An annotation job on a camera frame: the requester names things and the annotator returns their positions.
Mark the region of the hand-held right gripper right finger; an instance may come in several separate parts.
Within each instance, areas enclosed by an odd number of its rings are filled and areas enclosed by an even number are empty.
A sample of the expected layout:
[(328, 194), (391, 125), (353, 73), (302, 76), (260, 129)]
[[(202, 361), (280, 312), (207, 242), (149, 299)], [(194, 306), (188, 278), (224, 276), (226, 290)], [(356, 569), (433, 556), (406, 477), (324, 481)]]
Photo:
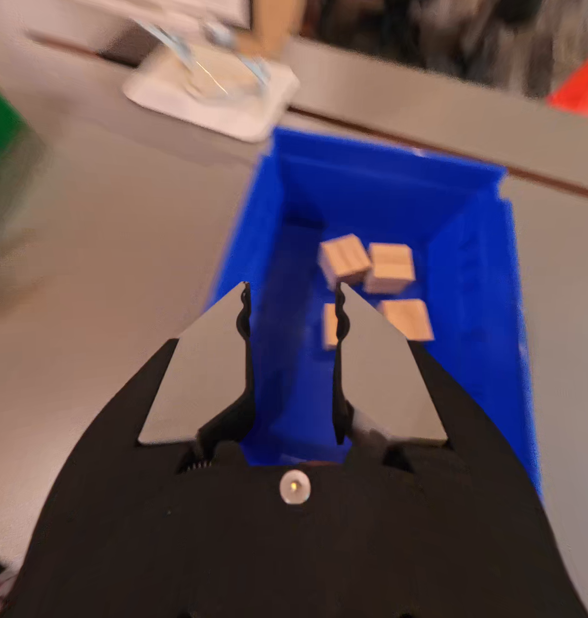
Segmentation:
[(446, 431), (407, 338), (344, 282), (335, 289), (335, 316), (336, 443), (446, 444)]

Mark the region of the red orange object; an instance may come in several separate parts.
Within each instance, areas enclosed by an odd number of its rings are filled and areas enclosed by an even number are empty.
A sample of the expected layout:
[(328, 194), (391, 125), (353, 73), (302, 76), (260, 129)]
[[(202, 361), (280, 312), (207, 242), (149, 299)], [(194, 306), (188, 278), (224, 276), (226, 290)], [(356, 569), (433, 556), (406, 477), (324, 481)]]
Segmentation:
[(588, 59), (546, 98), (557, 111), (588, 118)]

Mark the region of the blue-striped wooden cube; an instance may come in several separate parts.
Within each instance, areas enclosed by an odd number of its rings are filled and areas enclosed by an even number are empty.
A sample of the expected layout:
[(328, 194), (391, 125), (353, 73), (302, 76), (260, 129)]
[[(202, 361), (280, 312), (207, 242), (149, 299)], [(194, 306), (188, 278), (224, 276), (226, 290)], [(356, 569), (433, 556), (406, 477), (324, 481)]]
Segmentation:
[(363, 283), (372, 268), (367, 251), (355, 234), (320, 242), (317, 262), (331, 291), (340, 282), (350, 286)]
[(426, 303), (419, 298), (383, 300), (378, 311), (409, 341), (434, 341)]
[(411, 247), (399, 243), (369, 243), (371, 268), (363, 289), (367, 294), (399, 294), (416, 281)]
[(335, 350), (338, 344), (338, 318), (335, 304), (324, 304), (322, 310), (322, 348), (325, 351)]

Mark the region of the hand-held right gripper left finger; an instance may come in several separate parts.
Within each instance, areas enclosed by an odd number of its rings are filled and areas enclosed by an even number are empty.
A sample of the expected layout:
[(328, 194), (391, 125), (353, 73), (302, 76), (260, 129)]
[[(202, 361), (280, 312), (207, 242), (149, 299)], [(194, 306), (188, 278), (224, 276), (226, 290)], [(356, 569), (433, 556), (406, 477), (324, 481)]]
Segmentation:
[(240, 282), (179, 337), (140, 444), (241, 441), (255, 417), (251, 289)]

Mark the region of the blue plastic bin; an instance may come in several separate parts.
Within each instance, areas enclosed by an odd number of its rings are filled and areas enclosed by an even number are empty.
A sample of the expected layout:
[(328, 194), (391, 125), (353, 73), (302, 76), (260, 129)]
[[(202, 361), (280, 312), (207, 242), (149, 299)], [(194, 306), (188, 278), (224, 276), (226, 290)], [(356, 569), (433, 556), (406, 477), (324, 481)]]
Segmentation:
[(543, 496), (528, 341), (506, 171), (465, 159), (277, 128), (259, 158), (206, 307), (252, 290), (252, 464), (342, 462), (331, 418), (335, 353), (321, 343), (334, 302), (319, 243), (354, 234), (405, 244), (435, 339), (426, 350), (496, 424)]

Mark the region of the white stand base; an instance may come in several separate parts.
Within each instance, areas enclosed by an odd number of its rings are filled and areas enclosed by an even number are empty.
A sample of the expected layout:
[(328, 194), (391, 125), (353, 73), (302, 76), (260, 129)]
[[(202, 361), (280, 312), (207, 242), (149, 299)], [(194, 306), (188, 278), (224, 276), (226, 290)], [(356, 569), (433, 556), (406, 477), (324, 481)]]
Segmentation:
[(234, 30), (210, 17), (190, 35), (137, 20), (164, 47), (133, 71), (122, 91), (132, 103), (245, 143), (265, 140), (300, 87), (282, 63), (239, 51)]

